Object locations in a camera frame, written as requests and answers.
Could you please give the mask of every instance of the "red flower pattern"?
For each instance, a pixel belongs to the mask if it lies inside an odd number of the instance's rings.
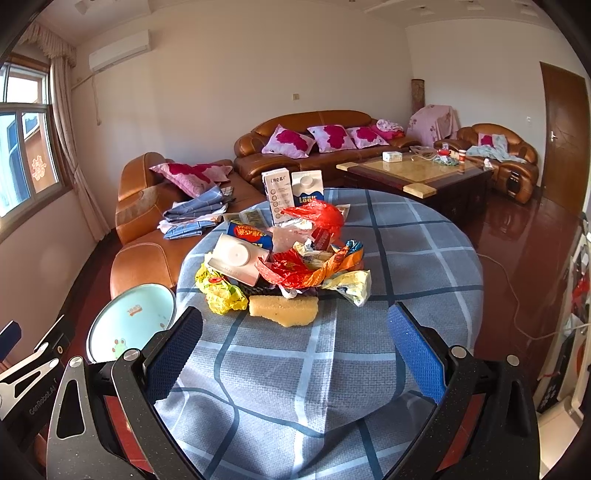
[[[361,140],[367,140],[368,142],[373,142],[377,139],[378,134],[371,130],[369,127],[360,127],[357,130],[357,137]]]
[[[328,134],[327,143],[332,147],[339,149],[345,144],[347,132],[340,125],[326,125],[324,131]]]
[[[299,133],[296,133],[292,130],[283,130],[283,132],[281,132],[275,138],[279,143],[293,144],[293,146],[295,146],[298,150],[302,152],[308,150],[308,144],[306,143],[306,141],[301,137]]]
[[[208,178],[204,172],[210,167],[209,164],[203,165],[187,165],[184,163],[169,163],[168,170],[171,175],[195,175],[198,179],[211,183],[211,179]]]

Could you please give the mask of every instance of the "leather armchair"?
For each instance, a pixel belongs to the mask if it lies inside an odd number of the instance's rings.
[[[491,159],[493,165],[494,188],[499,192],[505,193],[520,203],[527,203],[533,194],[535,185],[540,175],[538,164],[538,154],[534,147],[525,142],[514,131],[509,130],[497,124],[475,124],[471,127],[463,127],[457,132],[455,140],[438,140],[435,142],[435,148],[441,148],[444,143],[449,144],[454,150],[468,150],[474,145],[478,145],[478,134],[485,135],[504,135],[507,138],[507,150],[511,155],[526,160],[526,163],[516,161],[500,162]],[[470,161],[484,165],[484,158],[470,157]]]
[[[349,161],[361,161],[364,158],[377,157],[384,151],[405,151],[412,145],[420,145],[413,138],[395,138],[389,146],[364,148],[362,150],[341,150],[331,153],[319,153],[315,145],[309,158],[293,160],[283,155],[263,154],[265,147],[277,125],[310,135],[309,127],[318,125],[343,125],[345,128],[361,127],[374,124],[376,120],[367,113],[355,110],[325,110],[317,112],[292,113],[283,115],[255,127],[251,132],[240,137],[234,145],[234,168],[248,183],[263,192],[261,174],[276,168],[287,168],[290,172],[306,170],[322,170],[325,187],[342,187],[343,172],[336,166]]]

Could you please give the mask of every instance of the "pink pillow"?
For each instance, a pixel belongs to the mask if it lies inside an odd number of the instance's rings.
[[[347,130],[342,125],[310,127],[308,132],[314,135],[320,153],[355,150],[356,148],[353,140],[347,135]]]
[[[150,167],[150,170],[160,173],[190,197],[197,198],[216,183],[229,181],[230,179],[226,175],[232,171],[232,167],[213,163],[202,163],[195,166],[183,163],[161,163]]]
[[[275,132],[261,153],[275,153],[293,159],[308,158],[314,143],[316,142],[310,137],[277,125]]]
[[[347,133],[357,145],[357,148],[368,148],[376,145],[389,145],[382,137],[376,132],[371,130],[370,127],[354,127],[348,128]]]
[[[481,147],[483,145],[490,145],[491,147],[494,147],[492,135],[478,134],[478,146]]]

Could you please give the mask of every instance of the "pink blanket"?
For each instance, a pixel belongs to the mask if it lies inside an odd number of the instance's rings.
[[[425,147],[432,147],[437,140],[455,138],[458,129],[457,116],[452,107],[427,105],[411,117],[407,136],[420,140]]]

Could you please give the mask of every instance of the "beige curtain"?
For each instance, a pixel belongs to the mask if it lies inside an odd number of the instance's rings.
[[[76,144],[72,130],[72,90],[70,88],[70,66],[65,57],[56,57],[51,60],[49,72],[51,85],[51,101],[56,122],[57,135],[60,139],[61,149],[64,152],[67,167],[73,177],[74,189],[78,194],[82,212],[92,236],[98,242],[109,231],[109,226],[99,209],[96,199],[90,191],[86,179],[82,174]]]
[[[76,66],[76,49],[40,23],[32,22],[18,39],[18,43],[34,43],[47,58],[65,57],[70,67]]]

